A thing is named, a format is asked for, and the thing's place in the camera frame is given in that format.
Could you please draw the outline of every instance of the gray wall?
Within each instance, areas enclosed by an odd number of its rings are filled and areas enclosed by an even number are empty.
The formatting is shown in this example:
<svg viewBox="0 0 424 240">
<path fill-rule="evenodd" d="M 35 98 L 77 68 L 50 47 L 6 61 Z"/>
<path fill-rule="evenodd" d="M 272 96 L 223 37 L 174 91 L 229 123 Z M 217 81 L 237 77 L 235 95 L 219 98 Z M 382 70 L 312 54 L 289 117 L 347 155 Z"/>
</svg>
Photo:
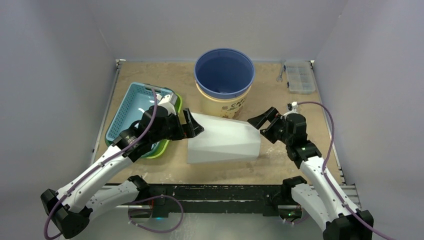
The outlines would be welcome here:
<svg viewBox="0 0 424 240">
<path fill-rule="evenodd" d="M 423 9 L 422 0 L 349 0 L 315 61 L 346 179 L 396 239 L 424 235 Z"/>
<path fill-rule="evenodd" d="M 253 60 L 315 59 L 347 0 L 89 0 L 115 58 L 195 60 L 235 48 Z"/>
<path fill-rule="evenodd" d="M 88 166 L 115 61 L 84 1 L 0 1 L 0 31 L 0 239 L 40 240 L 40 194 Z"/>
</svg>

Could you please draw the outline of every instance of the plastic container lid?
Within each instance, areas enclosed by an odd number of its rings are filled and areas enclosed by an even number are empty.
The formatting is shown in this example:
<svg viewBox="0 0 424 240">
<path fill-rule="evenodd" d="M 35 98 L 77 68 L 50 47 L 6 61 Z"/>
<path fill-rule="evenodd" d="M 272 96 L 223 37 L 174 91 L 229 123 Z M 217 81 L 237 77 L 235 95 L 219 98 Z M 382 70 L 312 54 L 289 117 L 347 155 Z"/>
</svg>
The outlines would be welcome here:
<svg viewBox="0 0 424 240">
<path fill-rule="evenodd" d="M 315 77 L 308 61 L 286 61 L 285 75 L 288 90 L 297 94 L 310 94 L 315 92 Z"/>
<path fill-rule="evenodd" d="M 248 122 L 191 114 L 204 132 L 188 139 L 188 164 L 254 161 L 259 156 L 261 134 Z"/>
</svg>

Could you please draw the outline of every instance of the bucket label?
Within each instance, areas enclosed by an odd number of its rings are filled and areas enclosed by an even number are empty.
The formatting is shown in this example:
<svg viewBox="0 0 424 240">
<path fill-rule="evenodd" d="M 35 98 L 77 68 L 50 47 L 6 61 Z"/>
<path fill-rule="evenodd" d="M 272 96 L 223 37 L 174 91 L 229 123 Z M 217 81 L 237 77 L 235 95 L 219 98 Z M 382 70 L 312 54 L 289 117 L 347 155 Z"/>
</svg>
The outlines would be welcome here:
<svg viewBox="0 0 424 240">
<path fill-rule="evenodd" d="M 234 109 L 240 108 L 241 105 L 245 102 L 246 97 L 243 97 L 240 101 L 231 104 L 231 106 L 222 106 L 222 110 L 232 111 Z"/>
</svg>

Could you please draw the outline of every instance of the blue bucket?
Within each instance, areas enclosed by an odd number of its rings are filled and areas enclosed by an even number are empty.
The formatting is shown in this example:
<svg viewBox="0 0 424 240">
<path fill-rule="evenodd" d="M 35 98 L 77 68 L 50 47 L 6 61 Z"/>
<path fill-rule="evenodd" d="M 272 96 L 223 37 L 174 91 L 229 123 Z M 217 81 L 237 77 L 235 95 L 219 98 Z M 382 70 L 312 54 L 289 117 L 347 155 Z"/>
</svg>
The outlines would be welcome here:
<svg viewBox="0 0 424 240">
<path fill-rule="evenodd" d="M 194 77 L 205 94 L 217 99 L 233 99 L 252 85 L 255 67 L 244 53 L 218 48 L 199 57 L 194 65 Z"/>
</svg>

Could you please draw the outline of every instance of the blue bucket rim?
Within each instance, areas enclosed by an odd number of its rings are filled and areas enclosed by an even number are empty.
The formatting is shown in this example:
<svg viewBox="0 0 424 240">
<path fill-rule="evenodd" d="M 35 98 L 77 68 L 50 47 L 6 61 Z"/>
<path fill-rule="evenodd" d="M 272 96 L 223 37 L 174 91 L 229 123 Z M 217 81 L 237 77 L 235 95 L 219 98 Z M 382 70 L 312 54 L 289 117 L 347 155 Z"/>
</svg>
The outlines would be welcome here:
<svg viewBox="0 0 424 240">
<path fill-rule="evenodd" d="M 245 88 L 243 88 L 243 89 L 241 89 L 241 90 L 239 90 L 239 91 L 235 91 L 235 92 L 230 92 L 230 93 L 221 93 L 221 92 L 216 92 L 216 91 L 212 91 L 212 90 L 209 90 L 208 88 L 206 88 L 205 86 L 203 86 L 201 83 L 200 83 L 200 81 L 198 80 L 198 76 L 197 76 L 197 74 L 196 74 L 196 66 L 198 65 L 198 62 L 199 62 L 199 60 L 200 59 L 202 59 L 205 55 L 207 55 L 207 54 L 210 54 L 210 53 L 212 53 L 212 52 L 216 52 L 216 51 L 222 51 L 222 50 L 227 50 L 227 51 L 231 51 L 231 52 L 234 52 L 234 53 L 236 53 L 236 54 L 239 54 L 239 55 L 241 55 L 242 57 L 244 57 L 249 63 L 250 63 L 250 66 L 251 66 L 251 69 L 252 69 L 252 78 L 251 78 L 251 80 L 250 80 L 250 82 L 247 84 L 247 86 L 245 87 Z M 248 90 L 248 88 L 252 85 L 252 83 L 253 83 L 253 80 L 255 79 L 255 66 L 254 66 L 254 64 L 253 64 L 253 61 L 246 55 L 246 54 L 244 54 L 243 52 L 241 52 L 241 51 L 239 51 L 239 50 L 237 50 L 237 49 L 234 49 L 234 48 L 226 48 L 226 47 L 221 47 L 221 48 L 215 48 L 215 49 L 212 49 L 212 50 L 209 50 L 209 51 L 207 51 L 207 52 L 205 52 L 205 53 L 203 53 L 197 60 L 196 60 L 196 63 L 194 64 L 194 78 L 196 79 L 196 83 L 197 84 L 199 84 L 199 86 L 200 86 L 200 88 L 202 89 L 202 90 L 205 90 L 205 94 L 208 94 L 208 95 L 210 95 L 209 93 L 212 93 L 212 95 L 211 95 L 211 97 L 214 97 L 214 98 L 218 98 L 218 99 L 233 99 L 233 98 L 237 98 L 238 96 L 241 96 L 244 92 L 246 92 L 247 90 Z"/>
</svg>

